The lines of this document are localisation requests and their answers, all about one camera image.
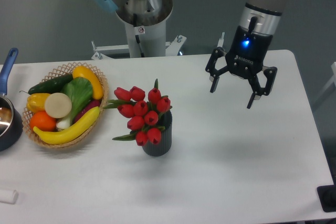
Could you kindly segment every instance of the pot handle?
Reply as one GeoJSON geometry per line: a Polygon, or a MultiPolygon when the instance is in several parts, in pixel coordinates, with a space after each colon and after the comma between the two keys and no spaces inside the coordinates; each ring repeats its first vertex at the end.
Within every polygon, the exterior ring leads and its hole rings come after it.
{"type": "Polygon", "coordinates": [[[15,59],[17,54],[19,53],[19,50],[17,48],[12,48],[8,56],[6,58],[6,61],[1,69],[0,72],[0,94],[7,95],[7,81],[9,73],[12,70],[12,67],[14,65],[15,59]]]}

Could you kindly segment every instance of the woven basket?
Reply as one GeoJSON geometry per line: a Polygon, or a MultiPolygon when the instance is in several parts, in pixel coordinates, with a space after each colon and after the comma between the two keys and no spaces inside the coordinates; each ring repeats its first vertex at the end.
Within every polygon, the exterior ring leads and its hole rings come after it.
{"type": "Polygon", "coordinates": [[[89,65],[87,63],[79,63],[79,62],[68,63],[67,65],[63,64],[62,66],[59,66],[57,69],[53,69],[52,72],[49,72],[49,74],[47,76],[45,76],[44,79],[42,79],[41,82],[50,80],[50,79],[58,77],[58,76],[63,76],[65,74],[72,73],[74,68],[77,67],[77,66],[85,66],[85,67],[91,69],[96,74],[100,83],[103,86],[104,95],[103,95],[103,98],[102,98],[102,101],[101,101],[101,104],[100,104],[99,117],[93,123],[93,125],[91,127],[89,127],[83,134],[81,134],[78,138],[72,140],[71,142],[65,143],[65,144],[47,144],[47,143],[43,142],[40,139],[40,137],[34,131],[32,131],[32,129],[29,127],[29,122],[30,122],[30,119],[33,116],[33,113],[31,111],[29,111],[27,108],[24,108],[24,111],[23,111],[23,114],[22,114],[23,131],[27,134],[29,139],[31,139],[34,143],[36,143],[36,144],[38,144],[42,147],[45,147],[45,148],[65,148],[65,147],[70,147],[70,146],[73,146],[75,144],[78,144],[80,141],[82,141],[90,133],[90,131],[95,126],[95,124],[99,121],[99,119],[101,118],[101,115],[104,112],[103,107],[107,104],[109,86],[108,86],[107,79],[106,79],[105,75],[97,67],[89,65]]]}

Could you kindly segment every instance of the orange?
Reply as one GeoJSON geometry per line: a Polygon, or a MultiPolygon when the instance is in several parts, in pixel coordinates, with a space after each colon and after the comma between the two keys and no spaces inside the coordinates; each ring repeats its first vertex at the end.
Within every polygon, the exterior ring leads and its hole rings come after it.
{"type": "Polygon", "coordinates": [[[42,131],[54,131],[56,128],[56,119],[52,118],[45,111],[39,111],[31,117],[29,126],[31,129],[36,126],[42,131]]]}

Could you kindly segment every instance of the red tulip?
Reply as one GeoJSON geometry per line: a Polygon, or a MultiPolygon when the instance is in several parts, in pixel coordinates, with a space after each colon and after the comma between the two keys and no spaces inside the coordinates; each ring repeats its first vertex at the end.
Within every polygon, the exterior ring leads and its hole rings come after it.
{"type": "Polygon", "coordinates": [[[134,105],[133,110],[134,115],[144,116],[148,111],[147,103],[145,101],[139,101],[134,105]]]}
{"type": "Polygon", "coordinates": [[[136,136],[135,140],[139,146],[144,146],[147,143],[147,134],[143,131],[139,131],[136,136]]]}
{"type": "Polygon", "coordinates": [[[143,99],[145,99],[145,91],[143,91],[142,89],[139,89],[138,87],[134,86],[131,90],[131,97],[134,101],[141,101],[143,99]]]}
{"type": "Polygon", "coordinates": [[[132,131],[137,131],[142,128],[142,126],[145,125],[145,121],[142,118],[142,116],[136,115],[131,118],[131,120],[127,123],[127,128],[129,128],[132,131]]]}
{"type": "Polygon", "coordinates": [[[153,126],[158,122],[159,115],[152,110],[145,115],[144,119],[146,124],[153,126]]]}
{"type": "Polygon", "coordinates": [[[164,97],[157,102],[156,109],[159,112],[167,112],[170,109],[170,100],[168,97],[164,97]]]}
{"type": "Polygon", "coordinates": [[[157,88],[154,88],[151,91],[149,91],[148,100],[151,103],[157,104],[159,99],[161,99],[161,92],[157,88]]]}
{"type": "Polygon", "coordinates": [[[147,137],[152,144],[159,144],[161,141],[161,131],[158,128],[151,128],[147,131],[147,137]]]}
{"type": "Polygon", "coordinates": [[[130,104],[120,105],[120,106],[118,106],[118,110],[119,110],[120,114],[122,114],[126,118],[132,118],[132,117],[134,117],[133,106],[130,105],[130,104]]]}
{"type": "Polygon", "coordinates": [[[115,96],[120,99],[120,100],[124,100],[124,101],[130,101],[131,100],[131,92],[128,90],[125,90],[123,88],[117,88],[114,91],[115,96]]]}

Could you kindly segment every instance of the blue saucepan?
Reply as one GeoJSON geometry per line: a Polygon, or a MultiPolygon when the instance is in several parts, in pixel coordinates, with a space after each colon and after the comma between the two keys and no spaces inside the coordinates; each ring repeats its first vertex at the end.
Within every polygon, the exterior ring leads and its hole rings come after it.
{"type": "Polygon", "coordinates": [[[23,130],[20,113],[6,97],[8,76],[17,54],[17,48],[9,51],[0,72],[0,151],[11,147],[20,138],[23,130]]]}

